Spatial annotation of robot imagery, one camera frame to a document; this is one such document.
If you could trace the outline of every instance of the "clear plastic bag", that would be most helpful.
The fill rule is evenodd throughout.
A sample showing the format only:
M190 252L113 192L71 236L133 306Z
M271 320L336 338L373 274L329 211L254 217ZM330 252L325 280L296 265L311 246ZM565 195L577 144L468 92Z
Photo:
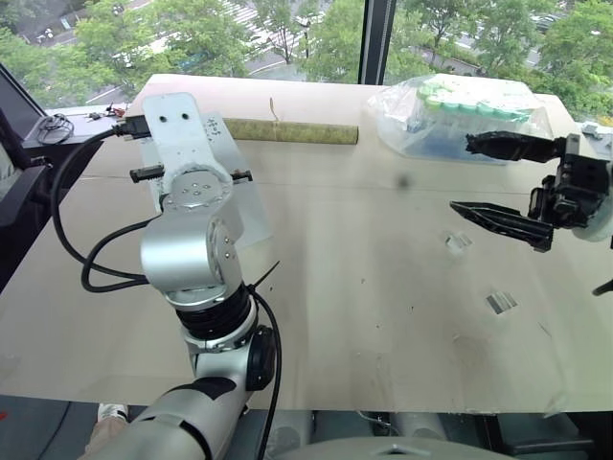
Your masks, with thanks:
M503 163L465 151L466 135L511 131L553 139L543 104L519 81L437 74L368 100L377 132L406 156Z

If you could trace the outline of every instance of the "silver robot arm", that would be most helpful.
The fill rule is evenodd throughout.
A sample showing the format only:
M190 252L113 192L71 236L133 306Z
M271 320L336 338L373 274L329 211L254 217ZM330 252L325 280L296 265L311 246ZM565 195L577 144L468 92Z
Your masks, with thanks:
M176 310L195 381L161 396L92 460L218 459L252 392L272 380L276 342L258 324L257 304L242 281L234 243L243 228L232 177L209 149L180 162L174 156L186 149L186 138L191 153L208 147L195 103L185 94L147 102L164 162L154 189L163 214L145 230L141 261L148 281Z

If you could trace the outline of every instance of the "glass window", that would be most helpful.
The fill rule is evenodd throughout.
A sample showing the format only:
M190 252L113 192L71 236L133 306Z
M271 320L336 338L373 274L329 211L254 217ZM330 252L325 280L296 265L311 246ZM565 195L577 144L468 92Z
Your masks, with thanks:
M613 122L613 4L398 0L385 82L428 72L524 81L573 117Z
M9 0L0 61L45 108L128 102L154 73L357 82L363 0Z

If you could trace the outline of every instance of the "shoe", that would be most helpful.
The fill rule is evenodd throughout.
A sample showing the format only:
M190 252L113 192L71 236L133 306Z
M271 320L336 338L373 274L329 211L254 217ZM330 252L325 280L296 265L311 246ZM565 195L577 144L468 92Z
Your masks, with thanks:
M98 405L98 421L107 417L119 417L127 422L127 405L100 403Z

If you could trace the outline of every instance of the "table surface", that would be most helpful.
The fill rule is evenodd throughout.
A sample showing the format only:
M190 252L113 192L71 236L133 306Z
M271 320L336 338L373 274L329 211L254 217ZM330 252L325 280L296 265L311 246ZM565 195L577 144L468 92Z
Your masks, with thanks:
M240 251L262 285L284 347L279 407L554 412L613 408L613 299L590 292L613 274L607 241L556 232L540 254L460 218L450 200L526 210L555 165L505 167L402 158L377 138L366 100L380 87L156 75L145 95L194 94L201 111L359 125L356 146L238 142L257 181L272 239ZM543 96L555 135L577 132ZM153 213L137 142L109 139L61 205L88 250ZM408 187L397 186L400 179ZM446 237L472 245L452 255ZM138 235L102 262L140 269ZM486 297L509 292L496 314ZM0 296L0 393L146 404L191 379L179 324L151 287L93 294L48 224ZM270 388L251 405L266 407Z

